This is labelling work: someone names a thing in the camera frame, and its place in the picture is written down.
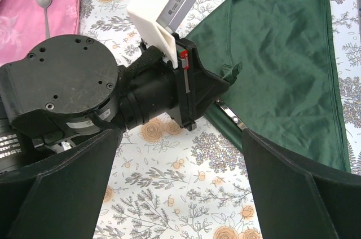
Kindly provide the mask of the dark green cloth napkin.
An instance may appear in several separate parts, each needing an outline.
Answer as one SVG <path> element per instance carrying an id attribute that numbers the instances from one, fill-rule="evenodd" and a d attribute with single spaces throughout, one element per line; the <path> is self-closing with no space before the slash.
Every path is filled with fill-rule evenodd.
<path id="1" fill-rule="evenodd" d="M 224 0 L 187 38 L 251 130 L 350 171 L 329 0 Z"/>

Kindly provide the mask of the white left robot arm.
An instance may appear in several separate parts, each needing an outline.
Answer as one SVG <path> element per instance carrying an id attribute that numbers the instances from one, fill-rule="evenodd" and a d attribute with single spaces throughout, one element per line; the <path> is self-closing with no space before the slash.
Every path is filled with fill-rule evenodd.
<path id="1" fill-rule="evenodd" d="M 99 41 L 75 34 L 49 38 L 1 67 L 1 172 L 77 145 L 107 129 L 123 134 L 167 113 L 181 128 L 229 89 L 206 70 L 196 45 L 177 34 L 176 63 L 140 43 L 141 55 L 118 65 Z"/>

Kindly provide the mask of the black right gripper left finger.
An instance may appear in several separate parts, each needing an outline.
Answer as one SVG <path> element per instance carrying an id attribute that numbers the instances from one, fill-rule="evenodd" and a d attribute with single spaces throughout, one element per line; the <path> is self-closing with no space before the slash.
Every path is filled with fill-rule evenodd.
<path id="1" fill-rule="evenodd" d="M 1 175 L 1 238 L 92 238 L 118 134 L 103 131 L 65 152 Z"/>

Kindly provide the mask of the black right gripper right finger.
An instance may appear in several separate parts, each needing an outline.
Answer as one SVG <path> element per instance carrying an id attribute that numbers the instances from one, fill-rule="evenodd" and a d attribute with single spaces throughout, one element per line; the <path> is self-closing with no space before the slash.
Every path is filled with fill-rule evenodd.
<path id="1" fill-rule="evenodd" d="M 243 132 L 242 144 L 263 238 L 360 238 L 360 176 L 252 130 Z"/>

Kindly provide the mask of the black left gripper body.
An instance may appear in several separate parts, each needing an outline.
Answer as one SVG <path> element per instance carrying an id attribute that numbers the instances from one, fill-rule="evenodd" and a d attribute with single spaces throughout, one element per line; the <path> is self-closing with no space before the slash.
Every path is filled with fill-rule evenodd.
<path id="1" fill-rule="evenodd" d="M 196 126 L 195 86 L 193 84 L 193 48 L 195 45 L 172 34 L 176 43 L 178 67 L 160 58 L 154 47 L 141 44 L 141 56 L 130 64 L 118 66 L 120 99 L 115 124 L 131 130 L 167 113 L 181 128 Z"/>

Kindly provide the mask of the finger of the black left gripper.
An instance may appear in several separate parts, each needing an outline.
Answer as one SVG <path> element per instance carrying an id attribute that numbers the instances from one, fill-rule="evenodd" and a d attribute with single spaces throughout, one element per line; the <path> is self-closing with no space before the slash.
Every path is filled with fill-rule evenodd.
<path id="1" fill-rule="evenodd" d="M 197 47 L 191 48 L 194 90 L 194 119 L 204 115 L 212 103 L 229 89 L 229 83 L 220 76 L 206 70 L 200 60 Z"/>

